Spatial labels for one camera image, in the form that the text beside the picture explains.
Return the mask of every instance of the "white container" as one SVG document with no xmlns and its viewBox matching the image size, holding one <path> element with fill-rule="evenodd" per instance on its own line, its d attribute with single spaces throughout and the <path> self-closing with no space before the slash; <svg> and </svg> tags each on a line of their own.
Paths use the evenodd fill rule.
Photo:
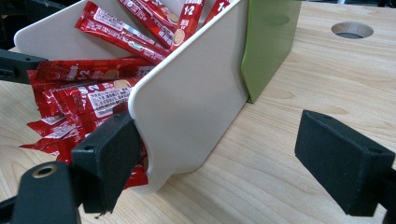
<svg viewBox="0 0 396 224">
<path fill-rule="evenodd" d="M 134 24 L 118 0 L 93 0 Z M 163 0 L 176 14 L 184 0 Z M 206 0 L 201 21 L 214 0 Z M 20 52 L 51 60 L 106 59 L 130 55 L 74 25 L 86 1 L 20 30 Z M 129 111 L 148 149 L 148 185 L 159 189 L 172 174 L 199 168 L 248 98 L 240 72 L 245 48 L 248 0 L 234 0 L 215 19 L 146 75 L 133 89 Z"/>
</svg>

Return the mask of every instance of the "wood grain surface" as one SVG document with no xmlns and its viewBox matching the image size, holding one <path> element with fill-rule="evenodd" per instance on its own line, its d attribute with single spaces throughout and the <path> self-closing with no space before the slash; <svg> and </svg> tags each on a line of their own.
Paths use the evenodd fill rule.
<svg viewBox="0 0 396 224">
<path fill-rule="evenodd" d="M 342 21 L 370 25 L 364 39 L 334 35 Z M 349 217 L 294 156 L 303 109 L 343 121 L 396 151 L 396 10 L 303 2 L 293 49 L 254 105 L 246 104 L 197 171 L 156 193 L 125 190 L 112 215 L 83 223 L 381 223 Z M 54 158 L 18 148 L 39 136 L 29 86 L 0 82 L 0 200 L 21 175 Z"/>
</svg>

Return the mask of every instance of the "wooden table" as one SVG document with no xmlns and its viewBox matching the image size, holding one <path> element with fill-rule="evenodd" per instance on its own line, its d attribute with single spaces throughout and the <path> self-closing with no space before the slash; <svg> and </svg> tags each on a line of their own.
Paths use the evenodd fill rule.
<svg viewBox="0 0 396 224">
<path fill-rule="evenodd" d="M 364 39 L 334 35 L 359 21 Z M 325 113 L 396 151 L 396 10 L 303 2 L 293 49 L 254 105 L 246 104 L 204 165 L 173 175 L 157 193 L 125 190 L 112 215 L 83 223 L 380 223 L 348 217 L 294 156 L 303 109 Z M 18 148 L 38 135 L 30 87 L 0 82 L 0 200 L 17 193 L 21 175 L 52 161 Z"/>
</svg>

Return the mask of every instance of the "light wood tabletop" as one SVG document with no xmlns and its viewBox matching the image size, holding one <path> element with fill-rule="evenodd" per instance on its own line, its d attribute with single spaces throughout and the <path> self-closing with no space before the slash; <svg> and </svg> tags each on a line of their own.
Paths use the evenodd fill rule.
<svg viewBox="0 0 396 224">
<path fill-rule="evenodd" d="M 358 21 L 374 34 L 346 39 L 332 26 Z M 0 201 L 21 175 L 54 158 L 18 148 L 39 139 L 27 85 L 0 82 Z M 396 151 L 396 9 L 303 2 L 288 58 L 255 104 L 246 104 L 197 171 L 156 193 L 125 190 L 113 214 L 83 223 L 381 223 L 349 217 L 295 158 L 303 109 L 327 114 Z"/>
</svg>

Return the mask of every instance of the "green plastic panel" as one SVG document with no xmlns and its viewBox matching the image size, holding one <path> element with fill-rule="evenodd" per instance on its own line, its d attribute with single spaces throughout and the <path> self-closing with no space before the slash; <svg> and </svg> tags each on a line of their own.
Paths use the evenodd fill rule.
<svg viewBox="0 0 396 224">
<path fill-rule="evenodd" d="M 249 0 L 247 42 L 241 71 L 254 103 L 288 56 L 300 0 Z"/>
</svg>

